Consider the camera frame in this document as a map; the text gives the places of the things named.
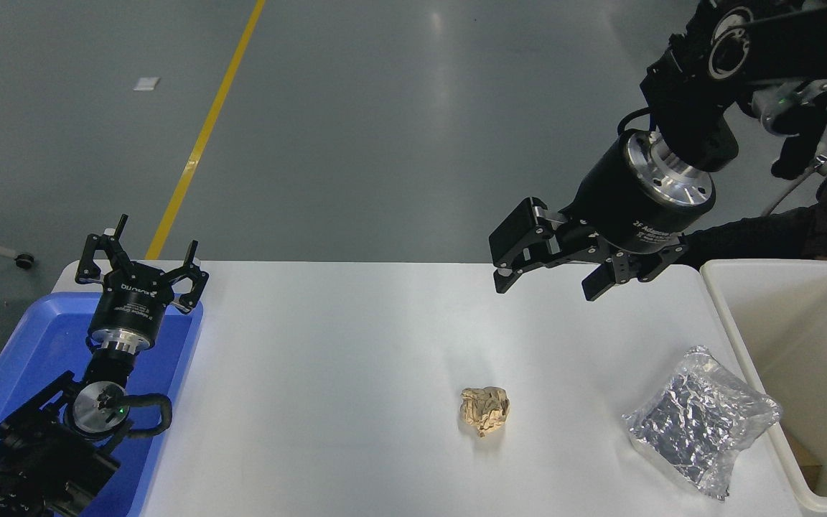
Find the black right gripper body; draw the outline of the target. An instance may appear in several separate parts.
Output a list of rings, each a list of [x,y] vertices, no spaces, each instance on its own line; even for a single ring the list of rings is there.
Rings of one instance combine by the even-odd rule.
[[[652,254],[713,206],[710,174],[676,156],[662,134],[623,132],[564,212],[617,248]]]

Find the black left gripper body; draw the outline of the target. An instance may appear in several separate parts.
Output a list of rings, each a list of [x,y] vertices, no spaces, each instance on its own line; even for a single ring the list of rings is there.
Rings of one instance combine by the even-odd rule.
[[[155,340],[174,297],[163,275],[161,269],[142,263],[134,263],[129,271],[113,269],[106,274],[89,337],[102,340],[108,331],[123,330],[144,340]]]

